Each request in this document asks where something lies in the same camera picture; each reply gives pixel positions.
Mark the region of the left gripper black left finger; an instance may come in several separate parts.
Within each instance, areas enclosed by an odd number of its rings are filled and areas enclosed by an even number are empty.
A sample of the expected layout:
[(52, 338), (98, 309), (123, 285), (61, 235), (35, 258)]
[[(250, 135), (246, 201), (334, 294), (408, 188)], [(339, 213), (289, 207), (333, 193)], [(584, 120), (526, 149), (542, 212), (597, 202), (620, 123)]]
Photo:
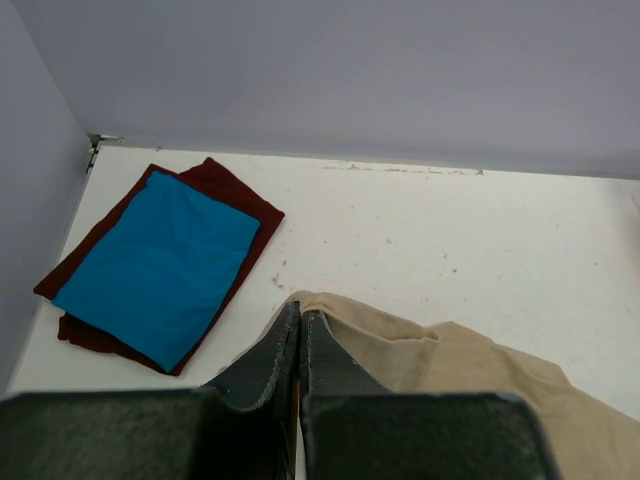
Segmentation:
[(4, 479), (292, 479), (300, 312), (190, 389), (24, 393), (1, 403)]

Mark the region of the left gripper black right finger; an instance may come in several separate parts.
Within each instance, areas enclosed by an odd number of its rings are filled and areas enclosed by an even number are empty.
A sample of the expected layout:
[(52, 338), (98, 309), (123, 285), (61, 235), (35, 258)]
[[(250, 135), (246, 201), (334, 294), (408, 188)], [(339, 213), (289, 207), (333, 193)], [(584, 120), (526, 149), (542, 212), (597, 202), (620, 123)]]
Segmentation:
[(398, 394), (301, 320), (300, 422), (310, 479), (558, 479), (541, 423), (501, 392)]

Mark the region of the beige t shirt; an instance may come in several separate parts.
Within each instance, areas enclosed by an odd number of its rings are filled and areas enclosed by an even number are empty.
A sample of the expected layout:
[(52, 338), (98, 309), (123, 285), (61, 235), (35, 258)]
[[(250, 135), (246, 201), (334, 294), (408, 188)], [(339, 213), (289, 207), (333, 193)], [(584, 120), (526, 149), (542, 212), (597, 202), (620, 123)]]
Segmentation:
[(392, 391), (516, 394), (542, 421), (565, 478), (638, 478), (638, 421), (572, 386), (556, 364), (454, 322), (423, 327), (330, 293), (292, 298), (324, 313), (341, 346)]

